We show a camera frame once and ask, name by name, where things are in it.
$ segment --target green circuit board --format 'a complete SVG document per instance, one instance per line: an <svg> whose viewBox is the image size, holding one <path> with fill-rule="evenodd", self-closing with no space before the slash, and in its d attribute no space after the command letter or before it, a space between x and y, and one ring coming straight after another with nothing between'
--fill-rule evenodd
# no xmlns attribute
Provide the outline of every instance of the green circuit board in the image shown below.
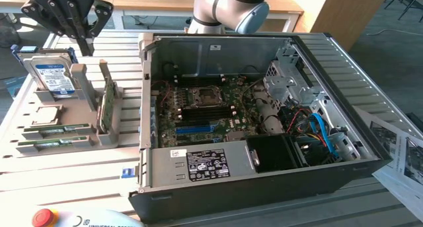
<svg viewBox="0 0 423 227"><path fill-rule="evenodd" d="M218 120L210 120L211 125L214 125L214 132L210 133L194 133L194 134L177 134L177 126L175 123L181 121L178 117L178 109L179 106L175 103L175 99L173 97L174 92L179 88L173 87L167 100L165 100L163 105L161 105L162 97L166 96L167 93L167 86L163 86L159 90L159 98L158 98L158 109L159 109L159 116L158 116L158 147L175 147L183 146L185 143L190 144L191 142L199 141L214 141L217 142L226 142L227 134L234 131L243 131L245 135L257 135L257 125L249 119L246 111L242 105L242 93L249 88L250 82L243 83L241 86L238 83L238 77L230 77L229 81L225 83L223 86L219 87L221 94L225 100L225 104L230 106L235 106L237 115L231 118L222 118ZM251 103L253 97L253 89L246 93L245 102ZM250 113L253 116L259 117L258 111L255 107L249 106Z"/></svg>

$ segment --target blue cable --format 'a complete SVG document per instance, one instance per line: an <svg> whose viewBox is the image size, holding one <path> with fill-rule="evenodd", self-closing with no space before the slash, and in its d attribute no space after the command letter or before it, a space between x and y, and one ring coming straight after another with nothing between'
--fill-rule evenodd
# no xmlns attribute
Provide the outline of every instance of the blue cable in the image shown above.
<svg viewBox="0 0 423 227"><path fill-rule="evenodd" d="M322 130L322 136L323 136L325 142L326 142L326 144L329 146L330 152L335 155L335 157L338 157L338 153L337 153L335 148L333 146L333 143L330 141L329 134L326 133L323 118L322 118L322 116L318 113L313 113L311 115L314 117L317 117L317 119L318 119L321 130ZM317 127L314 125L314 122L311 122L311 129L315 132Z"/></svg>

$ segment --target warning label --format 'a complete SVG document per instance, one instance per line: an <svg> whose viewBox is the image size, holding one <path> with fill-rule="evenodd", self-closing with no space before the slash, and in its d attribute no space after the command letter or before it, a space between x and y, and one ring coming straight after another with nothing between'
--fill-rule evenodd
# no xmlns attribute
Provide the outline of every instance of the warning label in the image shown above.
<svg viewBox="0 0 423 227"><path fill-rule="evenodd" d="M223 149L187 153L187 162L191 181L231 176Z"/></svg>

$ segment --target blue pcie slot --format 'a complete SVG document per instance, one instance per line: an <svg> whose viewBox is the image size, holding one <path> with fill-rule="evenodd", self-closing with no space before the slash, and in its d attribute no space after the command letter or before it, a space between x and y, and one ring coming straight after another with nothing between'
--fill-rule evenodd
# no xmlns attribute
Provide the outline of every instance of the blue pcie slot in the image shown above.
<svg viewBox="0 0 423 227"><path fill-rule="evenodd" d="M178 127L177 134L214 133L214 125Z"/></svg>

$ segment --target gray carpet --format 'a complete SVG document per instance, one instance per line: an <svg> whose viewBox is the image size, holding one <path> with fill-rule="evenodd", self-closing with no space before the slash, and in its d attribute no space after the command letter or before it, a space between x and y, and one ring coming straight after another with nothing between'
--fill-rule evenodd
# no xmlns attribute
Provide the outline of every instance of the gray carpet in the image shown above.
<svg viewBox="0 0 423 227"><path fill-rule="evenodd" d="M409 35L398 32L385 32L378 36L367 36L382 29L398 29L415 33L423 33L423 23L418 23L423 11L410 9L401 21L397 18L406 8L399 2L394 2L387 10L382 5L374 19L354 45L350 54L375 80L383 91L405 112L414 112L423 118L423 36ZM145 25L135 25L137 20L131 16L125 17L126 29L182 30L186 26L186 17L139 17ZM43 46L48 37L48 31L39 25L32 26L32 32L20 33L22 46ZM106 26L114 29L114 23ZM26 69L19 65L10 53L10 49L0 49L0 79L23 76ZM0 122L6 116L12 99L4 89L0 80Z"/></svg>

